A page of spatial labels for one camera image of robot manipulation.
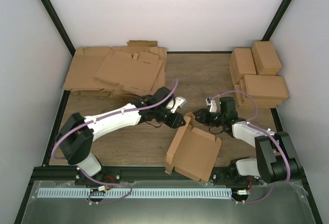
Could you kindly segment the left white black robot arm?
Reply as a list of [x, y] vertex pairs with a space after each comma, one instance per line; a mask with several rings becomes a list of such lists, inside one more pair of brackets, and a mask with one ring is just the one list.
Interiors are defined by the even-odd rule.
[[185, 125], [177, 109], [186, 103], [173, 91], [161, 87], [153, 95], [139, 97], [125, 106], [94, 116], [72, 114], [56, 136], [54, 148], [60, 149], [70, 165], [76, 165], [94, 185], [101, 184], [105, 172], [100, 161], [91, 153], [91, 146], [100, 137], [116, 130], [148, 123], [153, 120], [176, 129]]

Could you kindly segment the cardboard box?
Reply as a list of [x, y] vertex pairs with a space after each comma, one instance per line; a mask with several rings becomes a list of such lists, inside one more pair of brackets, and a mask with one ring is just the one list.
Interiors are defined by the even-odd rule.
[[180, 127], [165, 157], [165, 172], [177, 172], [194, 181], [209, 181], [222, 140], [194, 126], [195, 116], [184, 116], [186, 124]]

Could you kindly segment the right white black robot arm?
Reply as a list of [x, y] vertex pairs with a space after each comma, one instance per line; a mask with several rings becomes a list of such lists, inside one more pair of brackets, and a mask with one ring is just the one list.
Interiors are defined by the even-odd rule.
[[207, 108], [193, 114], [195, 120], [207, 127], [221, 127], [229, 136], [242, 140], [255, 148], [255, 158], [242, 158], [233, 162], [228, 172], [229, 180], [241, 184], [247, 176], [262, 179], [266, 183], [288, 181], [302, 173], [302, 165], [287, 132], [261, 129], [239, 118], [233, 97], [220, 98], [220, 111], [216, 102], [207, 98]]

